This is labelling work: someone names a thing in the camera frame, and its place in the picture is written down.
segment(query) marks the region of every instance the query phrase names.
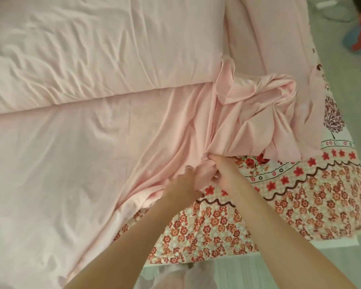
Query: person's right hand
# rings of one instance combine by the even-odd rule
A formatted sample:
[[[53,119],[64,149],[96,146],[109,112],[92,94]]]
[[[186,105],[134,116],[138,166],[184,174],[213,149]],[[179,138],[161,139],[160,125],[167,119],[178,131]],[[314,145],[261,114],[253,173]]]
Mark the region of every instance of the person's right hand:
[[[239,178],[243,177],[235,162],[230,157],[216,154],[209,154],[209,158],[217,165],[217,173],[212,181],[218,184],[221,189],[230,193]]]

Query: floor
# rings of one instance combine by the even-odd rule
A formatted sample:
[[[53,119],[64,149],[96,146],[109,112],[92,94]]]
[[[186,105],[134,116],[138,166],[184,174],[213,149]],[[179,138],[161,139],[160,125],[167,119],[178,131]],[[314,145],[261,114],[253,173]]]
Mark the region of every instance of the floor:
[[[328,0],[308,0],[312,4]],[[354,139],[361,159],[361,55],[342,47],[345,34],[358,22],[351,0],[339,0],[342,6],[319,13],[311,10],[311,29],[318,54],[344,120]],[[350,23],[326,18],[350,20]],[[322,252],[361,289],[360,246],[324,249]],[[215,279],[219,289],[277,288],[260,255],[232,257],[215,262]]]

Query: pink duvet cover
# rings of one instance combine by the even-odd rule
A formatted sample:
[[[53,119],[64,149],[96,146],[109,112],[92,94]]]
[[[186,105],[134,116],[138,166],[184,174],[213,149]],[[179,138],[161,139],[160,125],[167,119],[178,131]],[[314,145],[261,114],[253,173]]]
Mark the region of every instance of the pink duvet cover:
[[[185,165],[207,184],[208,152],[317,155],[324,86],[305,2],[226,0],[214,83],[0,115],[0,284],[62,287]]]

